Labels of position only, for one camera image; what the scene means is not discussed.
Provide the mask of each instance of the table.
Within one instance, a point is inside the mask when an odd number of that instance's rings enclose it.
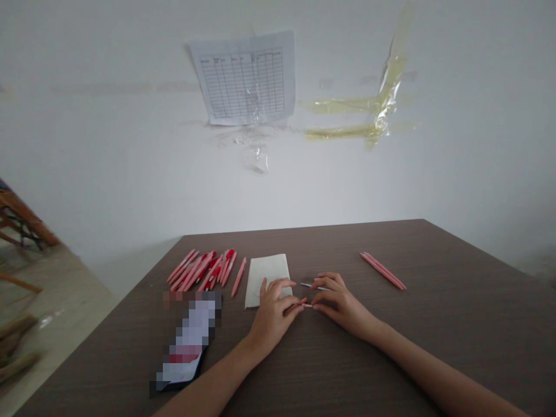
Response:
[[[286,253],[309,282],[333,270],[380,319],[449,365],[533,415],[553,409],[556,292],[425,220],[184,236],[17,413],[149,416],[174,393],[150,399],[148,363],[163,327],[155,300],[192,248],[238,258]],[[368,251],[407,291],[363,259]],[[239,268],[236,262],[232,280]],[[202,371],[250,328],[246,269],[237,296],[223,292],[222,327]],[[310,294],[298,286],[294,294]],[[388,357],[312,310],[243,382],[226,416],[442,415]]]

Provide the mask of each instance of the white wall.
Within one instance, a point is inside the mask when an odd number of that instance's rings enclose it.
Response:
[[[189,40],[293,29],[298,100],[353,94],[381,74],[402,5],[5,0],[0,176],[121,297],[191,233],[426,218],[509,263],[555,247],[550,1],[418,3],[401,87],[416,100],[396,117],[419,127],[373,152],[277,131],[258,177],[217,147]],[[169,81],[192,91],[156,91]],[[320,121],[298,107],[289,124]]]

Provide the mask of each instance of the wrist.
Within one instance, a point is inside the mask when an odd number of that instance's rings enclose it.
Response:
[[[391,330],[389,325],[374,317],[373,321],[369,322],[364,339],[366,342],[378,347],[387,339],[389,330]]]
[[[256,367],[266,357],[261,347],[255,343],[250,335],[245,336],[234,350],[237,351],[238,357],[251,369]]]

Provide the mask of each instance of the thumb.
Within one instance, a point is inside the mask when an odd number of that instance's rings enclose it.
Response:
[[[340,321],[341,314],[338,313],[336,310],[334,310],[332,307],[328,307],[327,305],[324,304],[313,304],[313,310],[317,310],[318,312],[321,312],[322,314],[332,319],[333,321],[336,321],[337,323]]]

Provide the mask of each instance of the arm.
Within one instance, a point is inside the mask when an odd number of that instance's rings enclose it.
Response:
[[[313,309],[390,356],[448,415],[527,416],[378,320],[348,291],[339,274],[320,274],[312,289],[319,286],[332,291],[320,291],[313,299]],[[337,309],[321,304],[323,300],[336,304]]]
[[[293,296],[278,299],[282,288],[294,286],[294,282],[283,279],[273,281],[267,289],[265,278],[261,286],[261,304],[249,334],[155,416],[219,415],[249,372],[276,347],[297,314],[303,311],[300,304],[306,299]]]

